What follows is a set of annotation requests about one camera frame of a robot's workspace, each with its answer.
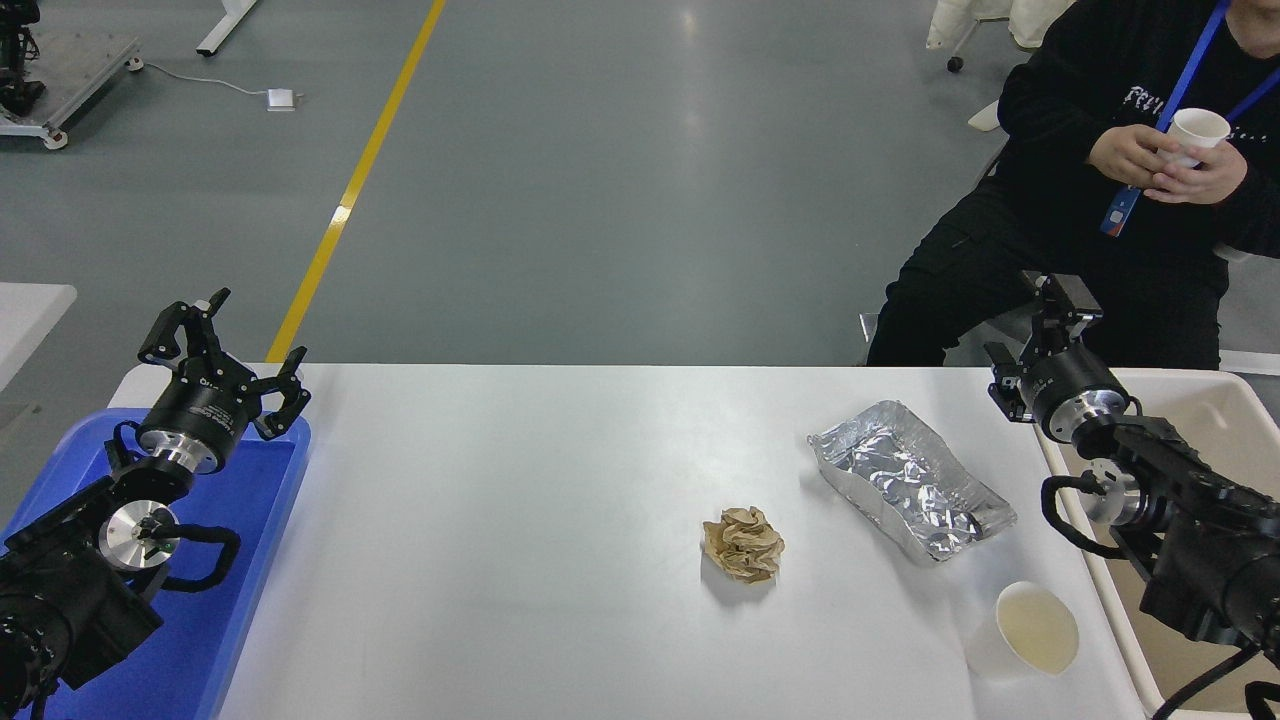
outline white table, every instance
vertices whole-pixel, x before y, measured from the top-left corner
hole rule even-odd
[[[69,284],[0,283],[0,389],[74,301]]]
[[[136,369],[111,405],[166,380]],[[305,382],[310,469],[224,719],[1143,716],[1079,551],[1039,518],[1033,432],[992,406],[986,370],[310,365]],[[1019,523],[911,565],[805,445],[884,398]],[[699,547],[703,520],[748,505],[787,542],[756,587]],[[1080,655],[1056,679],[970,676],[961,642],[1018,579],[1075,612]]]

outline black jacket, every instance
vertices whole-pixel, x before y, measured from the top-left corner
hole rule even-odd
[[[1110,127],[1155,126],[1215,0],[1079,0],[1041,50],[1014,68],[1000,97],[1010,135],[997,177],[1032,228],[1061,241],[1096,233],[1120,183],[1085,164]],[[1251,58],[1224,22],[1180,108],[1226,115],[1280,58]],[[1125,243],[1151,258],[1207,258],[1215,242],[1280,258],[1280,88],[1236,119],[1230,142],[1249,163],[1217,206],[1138,201]]]

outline black pants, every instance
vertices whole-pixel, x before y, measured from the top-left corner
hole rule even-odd
[[[1103,319],[1084,343],[1111,366],[1217,369],[1226,263],[1194,261],[1102,233],[1032,232],[998,179],[983,181],[924,237],[886,288],[868,365],[941,365],[978,323],[1032,300],[1021,270],[1080,275]]]

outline gray floor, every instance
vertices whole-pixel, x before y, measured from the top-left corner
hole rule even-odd
[[[172,70],[306,96],[269,114],[146,70],[65,150],[0,138],[0,281],[79,292],[0,393],[38,410],[0,434],[0,510],[166,304],[229,286],[224,346],[265,356],[429,8],[261,0],[202,59],[211,0],[46,3],[41,32],[132,33]],[[932,9],[454,0],[297,341],[314,361],[858,363],[858,313],[1004,141],[965,120],[1025,59],[986,26],[947,73]],[[1276,272],[1240,266],[1225,347],[1280,351]]]

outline white cable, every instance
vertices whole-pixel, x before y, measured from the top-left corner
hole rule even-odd
[[[232,83],[229,83],[227,81],[221,81],[221,79],[214,79],[214,78],[207,78],[207,77],[179,76],[178,73],[166,70],[166,69],[161,68],[160,65],[155,64],[155,63],[147,63],[146,67],[155,68],[155,69],[160,70],[161,73],[164,73],[164,74],[166,74],[169,77],[178,78],[178,79],[189,79],[191,82],[212,82],[215,85],[225,85],[227,87],[229,87],[232,90],[236,90],[238,92],[243,92],[244,95],[266,95],[265,90],[244,90],[243,87],[232,85]]]

